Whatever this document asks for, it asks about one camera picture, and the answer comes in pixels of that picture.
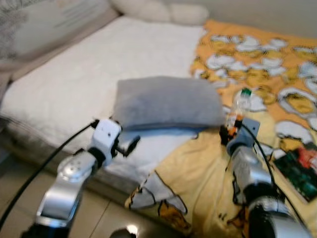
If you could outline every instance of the white bedsheet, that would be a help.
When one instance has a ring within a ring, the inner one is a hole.
[[[4,96],[0,116],[29,128],[30,137],[36,134],[49,145],[59,146],[93,119],[111,115],[118,80],[190,76],[201,32],[202,27],[120,17],[14,82]],[[92,132],[76,138],[66,150],[85,148]],[[175,133],[174,146],[184,142],[180,131]]]

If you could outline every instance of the cartoon print blanket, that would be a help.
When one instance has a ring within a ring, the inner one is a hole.
[[[258,139],[275,158],[317,142],[317,40],[206,22],[191,66],[195,78],[217,87],[224,110],[249,87],[248,117],[261,122]],[[233,203],[229,157],[218,130],[206,130],[165,158],[126,201],[197,237],[241,237],[247,213]],[[275,180],[317,238],[317,199],[303,203],[279,173]]]

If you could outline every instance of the gray cushion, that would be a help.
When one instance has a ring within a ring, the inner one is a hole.
[[[219,95],[209,82],[165,76],[119,81],[112,118],[124,129],[224,123]]]

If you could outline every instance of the tiled floor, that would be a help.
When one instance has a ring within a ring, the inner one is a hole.
[[[30,165],[14,162],[2,176],[0,175],[0,215],[32,171],[33,167]],[[53,181],[54,177],[47,173],[41,173],[33,181],[12,210],[0,233],[0,238],[19,238],[21,232],[28,229],[45,191]],[[130,224],[139,228],[140,238],[181,237],[168,227],[132,213],[90,191],[84,192],[70,237],[108,238],[113,231]]]

